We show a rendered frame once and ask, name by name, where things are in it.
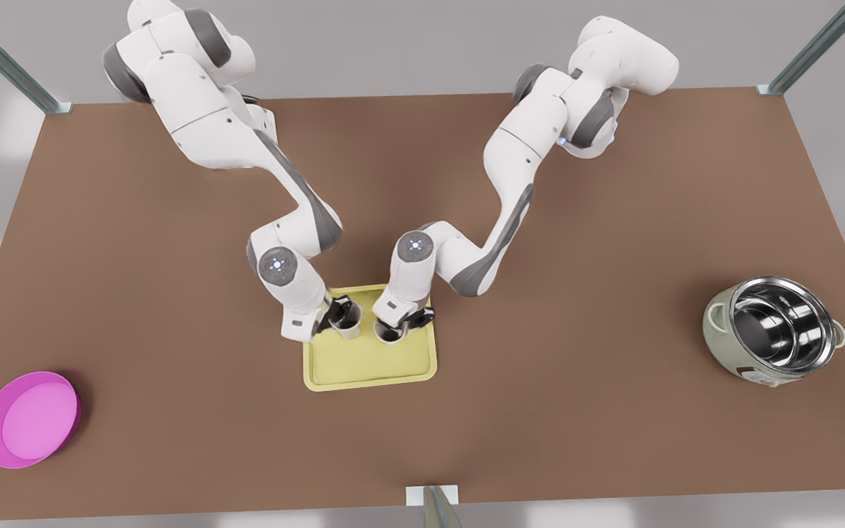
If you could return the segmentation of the white IKEA cup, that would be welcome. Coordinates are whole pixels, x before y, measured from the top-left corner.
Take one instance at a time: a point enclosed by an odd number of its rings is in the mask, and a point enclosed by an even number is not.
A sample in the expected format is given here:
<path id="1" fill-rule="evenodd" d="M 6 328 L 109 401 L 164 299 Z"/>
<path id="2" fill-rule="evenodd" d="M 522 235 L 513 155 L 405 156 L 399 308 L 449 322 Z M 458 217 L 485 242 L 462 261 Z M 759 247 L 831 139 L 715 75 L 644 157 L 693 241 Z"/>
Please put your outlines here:
<path id="1" fill-rule="evenodd" d="M 403 320 L 396 326 L 389 326 L 381 318 L 376 318 L 373 322 L 373 333 L 382 343 L 395 345 L 411 331 L 410 326 L 409 320 Z"/>
<path id="2" fill-rule="evenodd" d="M 332 302 L 328 322 L 343 339 L 356 339 L 361 334 L 361 320 L 361 305 L 348 296 L 336 298 Z"/>

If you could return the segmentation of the yellow rectangular tray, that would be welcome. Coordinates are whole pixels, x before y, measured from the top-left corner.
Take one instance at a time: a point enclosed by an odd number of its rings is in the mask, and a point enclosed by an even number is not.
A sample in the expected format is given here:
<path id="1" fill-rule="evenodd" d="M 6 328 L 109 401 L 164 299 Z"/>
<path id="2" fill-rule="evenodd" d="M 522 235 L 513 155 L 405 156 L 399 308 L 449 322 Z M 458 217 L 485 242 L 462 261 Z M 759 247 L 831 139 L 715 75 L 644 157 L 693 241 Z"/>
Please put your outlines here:
<path id="1" fill-rule="evenodd" d="M 315 335 L 303 344 L 303 381 L 314 392 L 356 389 L 403 382 L 427 381 L 437 369 L 435 324 L 410 331 L 395 344 L 376 337 L 372 306 L 384 285 L 332 288 L 337 298 L 348 295 L 362 308 L 359 330 L 353 339 L 343 339 L 333 329 Z"/>

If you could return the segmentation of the pink round bowl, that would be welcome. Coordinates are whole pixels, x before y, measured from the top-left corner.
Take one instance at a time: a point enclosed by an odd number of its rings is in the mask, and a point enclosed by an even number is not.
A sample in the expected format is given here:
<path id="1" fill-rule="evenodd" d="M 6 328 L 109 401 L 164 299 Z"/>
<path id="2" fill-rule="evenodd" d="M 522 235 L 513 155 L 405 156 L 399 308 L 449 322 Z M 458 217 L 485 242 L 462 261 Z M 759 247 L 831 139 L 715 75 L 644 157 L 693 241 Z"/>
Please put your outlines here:
<path id="1" fill-rule="evenodd" d="M 37 371 L 0 388 L 0 467 L 17 470 L 49 458 L 73 437 L 81 401 L 63 375 Z"/>

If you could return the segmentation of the steel rice cooker pot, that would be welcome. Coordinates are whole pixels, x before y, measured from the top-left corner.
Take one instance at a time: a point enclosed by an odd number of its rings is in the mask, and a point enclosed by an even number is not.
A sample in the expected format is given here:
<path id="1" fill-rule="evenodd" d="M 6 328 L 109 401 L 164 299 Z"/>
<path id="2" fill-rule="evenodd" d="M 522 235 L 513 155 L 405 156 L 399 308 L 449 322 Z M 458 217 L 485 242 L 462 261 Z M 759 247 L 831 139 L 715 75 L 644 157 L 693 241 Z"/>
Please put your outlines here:
<path id="1" fill-rule="evenodd" d="M 845 328 L 812 292 L 777 275 L 724 290 L 702 315 L 702 334 L 732 375 L 771 388 L 815 373 L 845 346 Z"/>

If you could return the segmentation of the silver frame post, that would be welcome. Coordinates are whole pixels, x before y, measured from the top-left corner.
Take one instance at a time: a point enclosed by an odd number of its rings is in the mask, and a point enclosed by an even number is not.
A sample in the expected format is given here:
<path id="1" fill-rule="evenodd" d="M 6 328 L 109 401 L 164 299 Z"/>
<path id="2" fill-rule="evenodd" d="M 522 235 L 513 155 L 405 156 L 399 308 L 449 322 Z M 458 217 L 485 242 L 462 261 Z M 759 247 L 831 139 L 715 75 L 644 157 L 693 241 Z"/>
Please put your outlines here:
<path id="1" fill-rule="evenodd" d="M 0 46 L 0 74 L 44 114 L 69 114 L 73 104 L 57 100 Z"/>
<path id="2" fill-rule="evenodd" d="M 463 528 L 455 511 L 459 504 L 458 485 L 419 485 L 406 487 L 406 505 L 423 508 L 423 528 Z"/>
<path id="3" fill-rule="evenodd" d="M 795 54 L 794 58 L 767 84 L 758 84 L 756 92 L 762 97 L 784 96 L 845 34 L 845 3 L 831 19 Z"/>

